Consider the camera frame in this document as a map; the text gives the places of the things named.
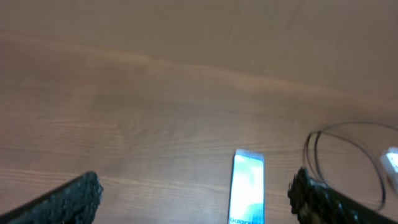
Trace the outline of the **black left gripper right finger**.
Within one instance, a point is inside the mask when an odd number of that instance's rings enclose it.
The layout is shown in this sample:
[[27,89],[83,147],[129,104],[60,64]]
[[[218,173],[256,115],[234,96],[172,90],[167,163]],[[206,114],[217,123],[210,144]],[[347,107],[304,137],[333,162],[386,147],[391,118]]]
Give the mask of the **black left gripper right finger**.
[[289,184],[287,196],[300,224],[397,224],[316,181],[304,167]]

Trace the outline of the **blue Galaxy smartphone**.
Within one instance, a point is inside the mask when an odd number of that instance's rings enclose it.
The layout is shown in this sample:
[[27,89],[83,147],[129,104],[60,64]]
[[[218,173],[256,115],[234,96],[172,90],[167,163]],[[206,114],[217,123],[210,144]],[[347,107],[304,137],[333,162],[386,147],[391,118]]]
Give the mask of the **blue Galaxy smartphone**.
[[264,155],[238,149],[233,157],[229,224],[265,224]]

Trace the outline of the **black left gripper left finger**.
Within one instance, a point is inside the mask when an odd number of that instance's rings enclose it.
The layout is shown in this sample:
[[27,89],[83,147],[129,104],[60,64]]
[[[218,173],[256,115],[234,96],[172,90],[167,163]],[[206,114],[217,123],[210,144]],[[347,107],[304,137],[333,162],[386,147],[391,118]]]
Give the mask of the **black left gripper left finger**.
[[103,187],[96,172],[73,180],[1,215],[1,223],[93,223]]

